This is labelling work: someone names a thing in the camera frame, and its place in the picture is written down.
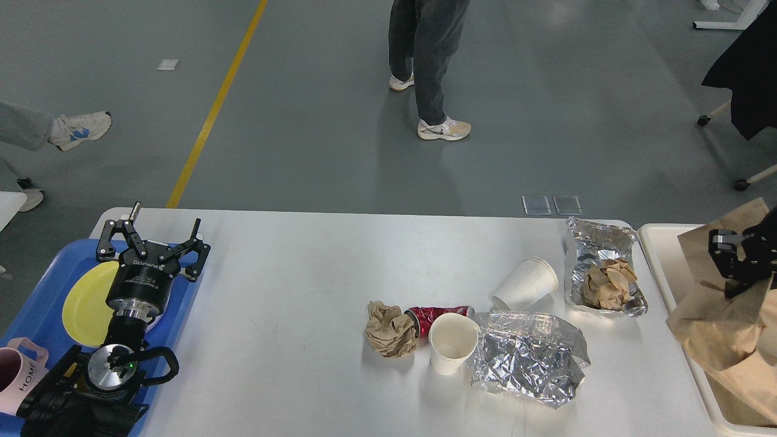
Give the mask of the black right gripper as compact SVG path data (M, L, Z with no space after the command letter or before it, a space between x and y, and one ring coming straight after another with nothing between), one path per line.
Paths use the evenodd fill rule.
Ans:
M750 261L739 260L738 247L746 245L750 246ZM727 280L726 299L735 298L758 280L768 279L775 272L775 252L776 207L744 234L727 229L712 229L708 233L708 253Z

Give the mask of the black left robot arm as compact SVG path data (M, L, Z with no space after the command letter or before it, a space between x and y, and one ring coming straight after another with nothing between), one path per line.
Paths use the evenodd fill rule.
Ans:
M191 306L183 281L199 279L211 247L199 218L178 244L145 240L134 227L139 211L136 203L127 218L106 221L95 247L98 266L117 265L104 339L71 346L25 396L22 436L128 436L149 409L148 390L178 375L171 345Z

